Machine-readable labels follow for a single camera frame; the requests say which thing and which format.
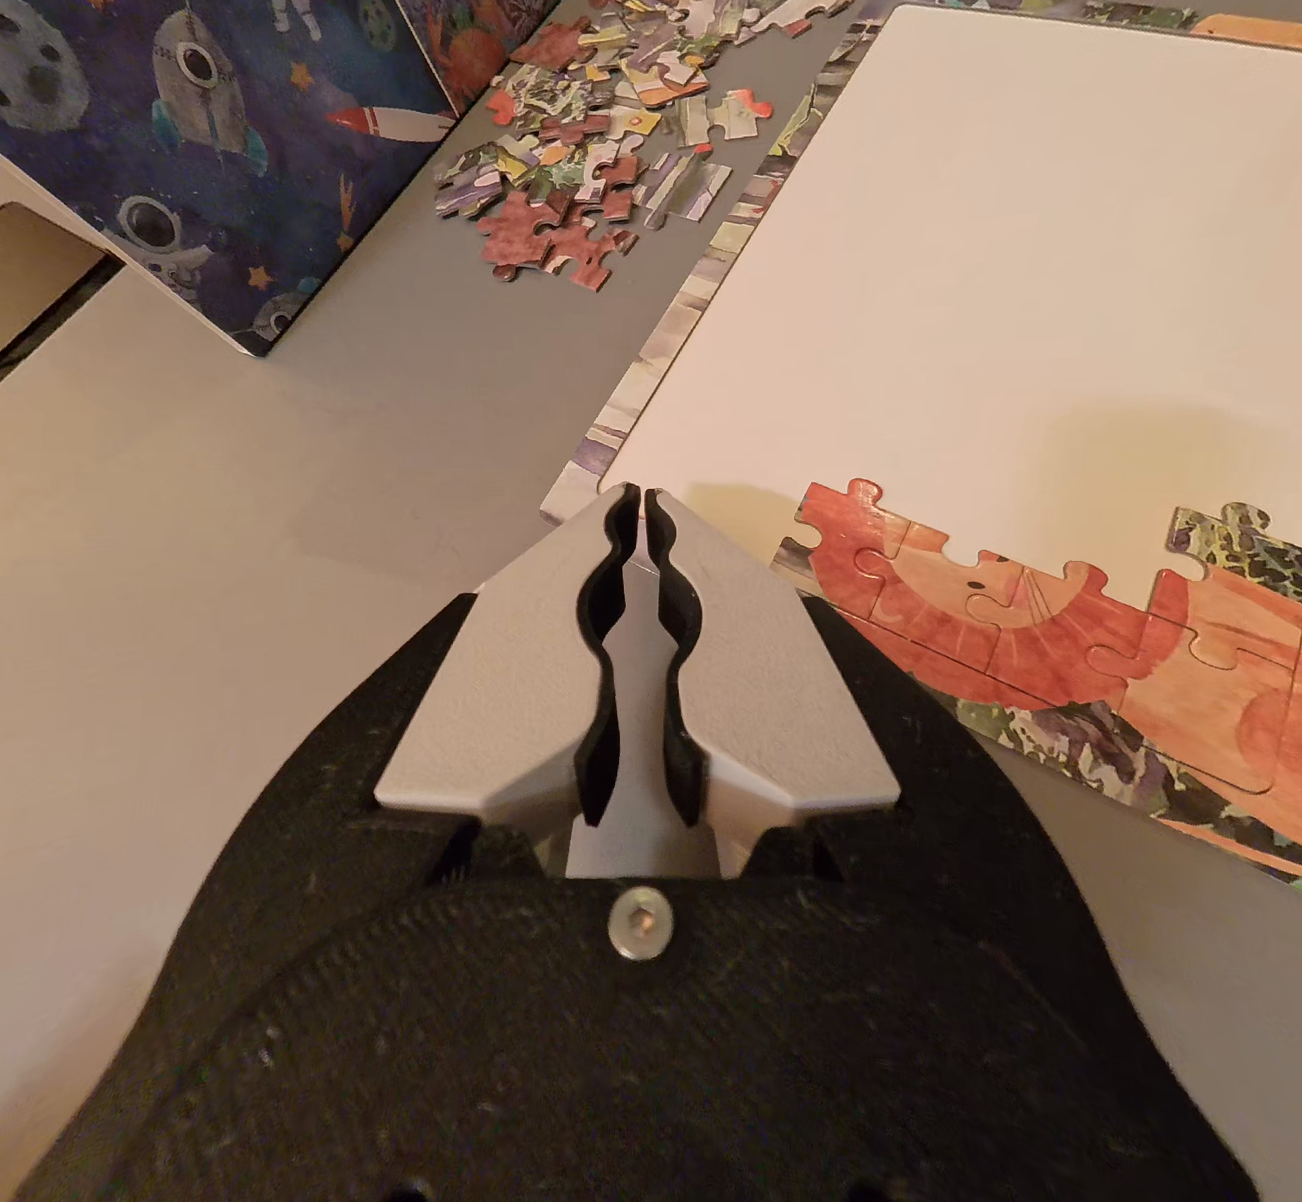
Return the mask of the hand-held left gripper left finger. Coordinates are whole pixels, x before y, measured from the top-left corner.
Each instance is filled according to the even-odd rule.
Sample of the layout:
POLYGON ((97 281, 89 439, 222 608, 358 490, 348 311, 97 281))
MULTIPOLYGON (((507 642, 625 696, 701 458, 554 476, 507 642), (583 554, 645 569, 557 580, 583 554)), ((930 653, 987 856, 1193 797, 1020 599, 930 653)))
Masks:
POLYGON ((603 820, 620 763, 605 641, 641 501, 619 485, 481 587, 378 781, 384 807, 514 829, 603 820))

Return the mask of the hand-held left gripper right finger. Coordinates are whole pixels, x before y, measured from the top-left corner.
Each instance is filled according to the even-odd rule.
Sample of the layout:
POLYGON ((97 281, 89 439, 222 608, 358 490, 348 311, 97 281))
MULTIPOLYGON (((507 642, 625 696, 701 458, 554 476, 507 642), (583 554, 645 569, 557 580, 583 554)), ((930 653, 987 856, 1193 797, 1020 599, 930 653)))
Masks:
POLYGON ((893 807, 901 785, 796 587, 666 490, 645 496, 666 671, 663 759, 681 820, 741 876, 773 829, 893 807))

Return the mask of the joined orange puzzle pieces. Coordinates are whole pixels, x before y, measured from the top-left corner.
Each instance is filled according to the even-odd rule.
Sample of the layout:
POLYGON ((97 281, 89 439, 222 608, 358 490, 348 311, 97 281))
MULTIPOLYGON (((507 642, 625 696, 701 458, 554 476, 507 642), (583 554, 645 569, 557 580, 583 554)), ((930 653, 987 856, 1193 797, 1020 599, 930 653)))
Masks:
POLYGON ((1044 710, 1103 703, 1166 755, 1242 795, 1300 791, 1300 601, 1229 569, 1164 569, 1146 606, 1085 561, 1040 570, 950 536, 854 479, 811 485, 798 519, 825 597, 922 681, 1044 710))

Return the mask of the pile of puzzle pieces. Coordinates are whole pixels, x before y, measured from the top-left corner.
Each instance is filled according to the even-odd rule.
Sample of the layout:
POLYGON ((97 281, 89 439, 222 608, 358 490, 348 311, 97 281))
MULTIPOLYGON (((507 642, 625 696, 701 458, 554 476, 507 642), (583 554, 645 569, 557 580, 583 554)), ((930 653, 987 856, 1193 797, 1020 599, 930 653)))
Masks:
POLYGON ((589 0, 594 15, 546 23, 493 79, 497 136, 439 169, 435 210, 478 224, 497 280, 540 270, 597 292, 638 227, 701 221, 735 170, 720 147, 760 137, 773 119, 753 88, 712 79, 720 59, 798 39, 854 4, 589 0))

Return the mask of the puzzle frame tray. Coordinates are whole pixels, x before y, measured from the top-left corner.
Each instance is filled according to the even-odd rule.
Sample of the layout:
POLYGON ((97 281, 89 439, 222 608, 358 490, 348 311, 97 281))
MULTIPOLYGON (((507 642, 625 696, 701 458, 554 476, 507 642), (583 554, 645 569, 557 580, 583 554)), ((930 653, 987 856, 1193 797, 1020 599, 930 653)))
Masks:
MULTIPOLYGON (((827 601, 798 518, 814 483, 876 483, 961 563, 1094 563, 1135 606, 1160 570, 1210 568, 1167 550, 1179 507, 1249 503, 1300 544, 1300 48, 1274 29, 1300 40, 870 0, 546 516, 662 485, 827 601)), ((1300 791, 1232 791, 1103 703, 984 703, 903 669, 973 731, 1300 889, 1300 791)))

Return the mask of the white shelf unit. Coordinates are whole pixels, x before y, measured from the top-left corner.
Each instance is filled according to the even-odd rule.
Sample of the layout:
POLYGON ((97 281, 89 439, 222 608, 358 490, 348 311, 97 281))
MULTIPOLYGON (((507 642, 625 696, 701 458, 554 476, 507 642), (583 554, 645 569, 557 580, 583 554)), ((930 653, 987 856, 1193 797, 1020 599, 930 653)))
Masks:
POLYGON ((89 227, 2 163, 2 377, 9 378, 122 270, 89 227))

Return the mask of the printed puzzle storage box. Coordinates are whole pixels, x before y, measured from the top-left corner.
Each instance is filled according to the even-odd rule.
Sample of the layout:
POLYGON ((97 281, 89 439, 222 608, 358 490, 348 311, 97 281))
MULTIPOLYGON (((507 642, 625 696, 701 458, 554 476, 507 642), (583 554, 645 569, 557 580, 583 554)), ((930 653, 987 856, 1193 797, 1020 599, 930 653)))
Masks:
POLYGON ((562 0, 2 0, 3 159, 264 359, 562 0))

